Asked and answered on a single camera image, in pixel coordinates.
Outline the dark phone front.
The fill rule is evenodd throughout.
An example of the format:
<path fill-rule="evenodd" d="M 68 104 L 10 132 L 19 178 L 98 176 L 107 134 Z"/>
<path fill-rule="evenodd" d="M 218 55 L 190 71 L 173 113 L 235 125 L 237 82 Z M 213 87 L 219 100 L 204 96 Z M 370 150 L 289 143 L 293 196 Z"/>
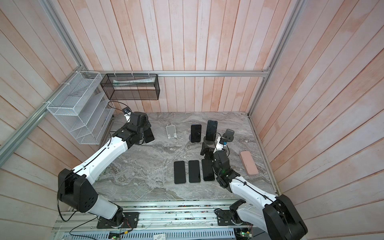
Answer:
<path fill-rule="evenodd" d="M 201 174 L 200 174 L 200 162 L 198 160 L 191 160 L 189 164 L 189 182 L 190 183 L 200 183 Z"/>

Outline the dark phone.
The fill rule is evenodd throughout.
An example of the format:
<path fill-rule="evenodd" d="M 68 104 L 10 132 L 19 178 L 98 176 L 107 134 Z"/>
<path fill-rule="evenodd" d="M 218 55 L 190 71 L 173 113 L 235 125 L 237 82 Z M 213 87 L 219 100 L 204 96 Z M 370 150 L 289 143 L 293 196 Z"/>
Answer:
<path fill-rule="evenodd" d="M 200 174 L 200 162 L 198 160 L 191 160 L 189 164 L 189 182 L 190 183 L 200 183 L 201 174 Z"/>
<path fill-rule="evenodd" d="M 215 135 L 217 132 L 218 122 L 214 120 L 208 120 L 207 130 L 206 130 L 206 140 L 214 141 Z"/>

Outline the purple phone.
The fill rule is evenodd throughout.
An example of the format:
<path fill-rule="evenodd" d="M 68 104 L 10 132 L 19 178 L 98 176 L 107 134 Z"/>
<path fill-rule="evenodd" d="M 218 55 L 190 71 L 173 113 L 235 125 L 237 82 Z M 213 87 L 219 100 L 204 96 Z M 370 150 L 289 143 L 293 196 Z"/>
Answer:
<path fill-rule="evenodd" d="M 186 183 L 186 168 L 184 161 L 174 162 L 174 183 L 185 184 Z"/>

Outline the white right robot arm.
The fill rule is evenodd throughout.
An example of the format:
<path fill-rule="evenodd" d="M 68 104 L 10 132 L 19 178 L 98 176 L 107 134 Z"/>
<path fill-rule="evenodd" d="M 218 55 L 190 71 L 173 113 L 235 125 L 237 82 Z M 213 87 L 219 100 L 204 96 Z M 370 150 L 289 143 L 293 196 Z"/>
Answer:
<path fill-rule="evenodd" d="M 214 148 L 203 143 L 201 155 L 211 162 L 219 185 L 241 198 L 230 207 L 233 224 L 249 223 L 268 233 L 272 240 L 300 240 L 308 233 L 290 198 L 267 193 L 233 170 L 225 146 L 220 142 Z"/>

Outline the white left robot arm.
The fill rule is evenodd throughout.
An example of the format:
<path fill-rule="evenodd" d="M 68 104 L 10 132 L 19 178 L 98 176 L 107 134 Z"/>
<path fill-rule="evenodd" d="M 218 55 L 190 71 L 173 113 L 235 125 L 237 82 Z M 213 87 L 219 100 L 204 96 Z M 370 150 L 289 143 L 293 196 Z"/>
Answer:
<path fill-rule="evenodd" d="M 130 147 L 154 140 L 147 114 L 131 112 L 126 113 L 125 117 L 126 123 L 114 132 L 101 149 L 73 169 L 63 169 L 58 176 L 58 202 L 63 202 L 81 213 L 90 213 L 106 220 L 113 228 L 123 225 L 123 209 L 100 196 L 93 184 Z"/>

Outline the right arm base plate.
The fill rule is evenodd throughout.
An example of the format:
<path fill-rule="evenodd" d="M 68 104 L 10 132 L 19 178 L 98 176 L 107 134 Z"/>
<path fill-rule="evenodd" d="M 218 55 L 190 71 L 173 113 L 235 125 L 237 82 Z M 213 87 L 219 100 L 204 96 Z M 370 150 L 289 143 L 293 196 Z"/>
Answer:
<path fill-rule="evenodd" d="M 219 226 L 235 226 L 242 224 L 241 220 L 233 210 L 215 209 L 214 213 L 217 216 Z"/>

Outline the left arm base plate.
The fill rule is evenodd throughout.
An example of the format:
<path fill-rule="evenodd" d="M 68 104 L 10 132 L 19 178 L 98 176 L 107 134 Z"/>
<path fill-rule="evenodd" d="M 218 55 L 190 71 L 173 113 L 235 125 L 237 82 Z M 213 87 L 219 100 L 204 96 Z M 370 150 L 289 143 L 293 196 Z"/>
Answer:
<path fill-rule="evenodd" d="M 139 216 L 139 212 L 117 212 L 117 215 L 110 220 L 100 217 L 97 229 L 135 229 L 138 226 Z"/>

